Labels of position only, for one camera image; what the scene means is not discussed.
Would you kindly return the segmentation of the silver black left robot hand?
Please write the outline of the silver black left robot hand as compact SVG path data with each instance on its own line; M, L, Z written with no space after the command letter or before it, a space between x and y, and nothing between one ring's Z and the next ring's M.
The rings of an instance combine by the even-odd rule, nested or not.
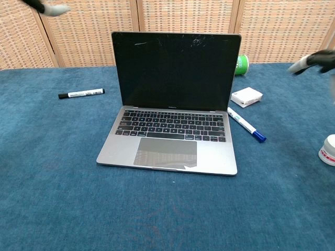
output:
M71 10L68 5L49 5L39 0L23 0L23 2L45 16L56 17Z

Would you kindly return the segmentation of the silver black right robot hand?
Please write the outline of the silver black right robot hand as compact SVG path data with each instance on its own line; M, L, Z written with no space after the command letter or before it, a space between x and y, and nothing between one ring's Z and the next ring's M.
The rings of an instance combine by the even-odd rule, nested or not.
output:
M318 65L321 67L320 73L326 73L334 69L334 50L320 50L309 55L303 56L296 63L288 68L294 75L300 75L308 68Z

